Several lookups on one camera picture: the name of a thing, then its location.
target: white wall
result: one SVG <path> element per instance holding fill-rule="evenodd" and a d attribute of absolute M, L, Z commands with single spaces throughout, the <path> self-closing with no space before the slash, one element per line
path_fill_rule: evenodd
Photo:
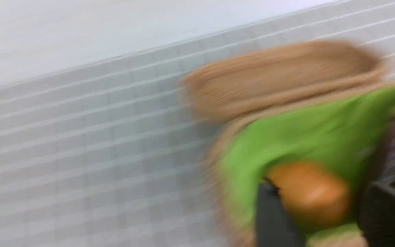
<path fill-rule="evenodd" d="M 0 0 L 0 85 L 332 0 Z"/>

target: basket rim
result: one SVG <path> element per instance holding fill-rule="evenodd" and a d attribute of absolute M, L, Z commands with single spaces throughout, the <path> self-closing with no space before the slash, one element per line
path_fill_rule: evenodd
<path fill-rule="evenodd" d="M 373 67 L 367 72 L 361 72 L 350 77 L 325 80 L 294 89 L 284 89 L 282 92 L 277 93 L 257 94 L 257 97 L 242 97 L 227 103 L 207 103 L 199 95 L 202 86 L 207 85 L 207 81 L 221 75 L 236 72 L 237 70 L 235 69 L 254 69 L 267 65 L 276 59 L 291 59 L 295 61 L 298 58 L 304 58 L 303 56 L 306 54 L 314 54 L 315 50 L 324 46 L 332 47 L 335 50 L 351 50 L 361 57 L 366 57 L 367 61 L 372 61 Z M 197 114 L 208 120 L 229 122 L 237 117 L 252 114 L 270 106 L 279 108 L 290 103 L 302 102 L 316 95 L 327 94 L 330 91 L 343 91 L 351 87 L 362 87 L 371 83 L 379 83 L 389 67 L 389 60 L 382 58 L 373 49 L 360 48 L 353 42 L 326 39 L 287 44 L 215 61 L 189 73 L 181 80 L 181 83 L 185 86 L 188 101 Z M 224 95 L 224 91 L 223 89 L 216 90 L 215 94 Z"/>

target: green fabric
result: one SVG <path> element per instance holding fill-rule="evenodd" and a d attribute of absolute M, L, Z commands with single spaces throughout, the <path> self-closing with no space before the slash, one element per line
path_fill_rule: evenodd
<path fill-rule="evenodd" d="M 269 166 L 281 161 L 316 161 L 356 191 L 364 162 L 386 130 L 394 106 L 395 87 L 390 87 L 245 127 L 217 164 L 237 224 L 253 223 L 257 184 Z"/>
<path fill-rule="evenodd" d="M 333 237 L 333 236 L 339 236 L 342 233 L 360 234 L 361 230 L 358 228 L 356 223 L 342 224 L 342 225 L 337 226 L 335 228 L 318 231 L 318 232 L 308 236 L 307 239 L 308 240 L 311 240 L 311 239 L 320 240 L 320 239 L 329 238 L 329 237 Z"/>

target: tan wicker basket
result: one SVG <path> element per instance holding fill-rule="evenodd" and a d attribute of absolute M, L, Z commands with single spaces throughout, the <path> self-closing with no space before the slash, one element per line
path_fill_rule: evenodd
<path fill-rule="evenodd" d="M 204 165 L 212 185 L 218 223 L 235 247 L 254 247 L 253 226 L 235 225 L 223 193 L 223 174 L 214 169 L 232 138 L 257 119 L 310 105 L 332 102 L 387 86 L 385 61 L 371 50 L 344 41 L 314 41 L 262 50 L 217 61 L 182 81 L 196 114 L 227 122 Z M 313 246 L 365 246 L 360 235 Z"/>

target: orange object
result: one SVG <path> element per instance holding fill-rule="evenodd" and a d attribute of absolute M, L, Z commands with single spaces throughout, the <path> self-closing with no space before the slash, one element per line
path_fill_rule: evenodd
<path fill-rule="evenodd" d="M 283 205 L 299 223 L 309 228 L 328 228 L 342 223 L 351 207 L 346 181 L 319 164 L 299 161 L 280 164 L 266 177 L 278 188 Z"/>

